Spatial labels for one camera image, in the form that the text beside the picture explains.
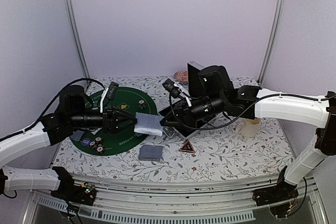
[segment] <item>blue poker chip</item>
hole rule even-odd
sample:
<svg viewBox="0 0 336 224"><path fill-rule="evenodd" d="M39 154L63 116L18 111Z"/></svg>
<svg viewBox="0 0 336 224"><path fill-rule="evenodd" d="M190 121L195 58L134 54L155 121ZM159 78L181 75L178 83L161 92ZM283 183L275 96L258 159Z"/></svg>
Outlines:
<svg viewBox="0 0 336 224"><path fill-rule="evenodd" d="M89 146L90 143L91 143L91 140L89 138L84 138L82 140L82 145L83 146Z"/></svg>

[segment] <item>mug handle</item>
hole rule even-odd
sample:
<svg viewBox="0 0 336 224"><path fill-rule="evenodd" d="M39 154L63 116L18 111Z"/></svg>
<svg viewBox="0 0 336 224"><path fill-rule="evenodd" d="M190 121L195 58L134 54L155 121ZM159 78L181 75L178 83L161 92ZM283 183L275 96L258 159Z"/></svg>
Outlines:
<svg viewBox="0 0 336 224"><path fill-rule="evenodd" d="M236 134L239 134L242 131L242 128L244 127L245 123L239 123L236 127Z"/></svg>

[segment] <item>vent grille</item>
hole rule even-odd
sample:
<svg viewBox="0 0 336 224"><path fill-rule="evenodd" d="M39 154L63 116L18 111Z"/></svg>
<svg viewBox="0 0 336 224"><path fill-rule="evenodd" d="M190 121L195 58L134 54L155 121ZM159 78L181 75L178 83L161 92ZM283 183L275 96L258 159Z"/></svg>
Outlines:
<svg viewBox="0 0 336 224"><path fill-rule="evenodd" d="M46 207L50 207L59 211L66 212L67 204L57 199L44 198L39 196L38 203ZM115 214L108 211L92 209L88 215L83 217L113 222L118 224L234 224L255 220L252 211L239 212L235 214L226 214L220 216L205 217L142 217L130 216L123 214Z"/></svg>

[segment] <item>floral pattern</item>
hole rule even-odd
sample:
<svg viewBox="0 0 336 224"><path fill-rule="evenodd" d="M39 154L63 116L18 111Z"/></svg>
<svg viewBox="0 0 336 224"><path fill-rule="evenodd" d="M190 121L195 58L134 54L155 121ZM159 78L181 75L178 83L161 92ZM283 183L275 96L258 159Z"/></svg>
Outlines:
<svg viewBox="0 0 336 224"><path fill-rule="evenodd" d="M150 95L158 110L168 105L168 94L162 87L167 77L101 78L120 86L140 89ZM235 87L257 85L250 78L233 78ZM93 83L87 93L100 90ZM221 125L222 115L212 123ZM241 179L271 175L293 161L285 135L276 119L263 119L259 133L246 138L235 133L238 122L214 131L200 131L190 139L195 153L180 152L184 140L177 135L148 136L135 148L113 156L92 156L78 150L67 139L55 157L54 165L79 175L141 182L198 182ZM159 162L139 161L139 150L144 144L162 145L163 159Z"/></svg>

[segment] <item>metal corner post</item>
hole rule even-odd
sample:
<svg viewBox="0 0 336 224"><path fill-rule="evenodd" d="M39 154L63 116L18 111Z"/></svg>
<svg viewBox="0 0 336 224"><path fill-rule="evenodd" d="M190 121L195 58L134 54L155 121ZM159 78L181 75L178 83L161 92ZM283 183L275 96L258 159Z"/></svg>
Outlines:
<svg viewBox="0 0 336 224"><path fill-rule="evenodd" d="M265 80L267 69L268 69L268 66L271 60L271 55L272 55L272 51L274 47L274 42L276 39L276 34L277 34L278 26L279 26L283 4L284 4L284 0L277 0L276 10L275 10L274 19L273 19L273 25L272 25L271 33L269 36L264 61L262 63L261 71L260 71L259 78L258 78L258 82L260 83L261 86Z"/></svg>
<svg viewBox="0 0 336 224"><path fill-rule="evenodd" d="M66 9L67 9L69 22L70 22L70 26L71 26L71 31L72 31L72 35L73 35L73 40L74 40L75 45L76 45L78 59L79 59L79 62L80 62L80 66L82 68L83 75L86 78L90 78L89 69L88 69L88 66L86 64L85 57L84 57L84 54L83 54L83 48L82 48L82 45L81 45L80 39L79 39L79 33L78 33L77 24L76 24L76 20L75 20L74 8L72 6L72 0L64 0L64 2L65 2Z"/></svg>

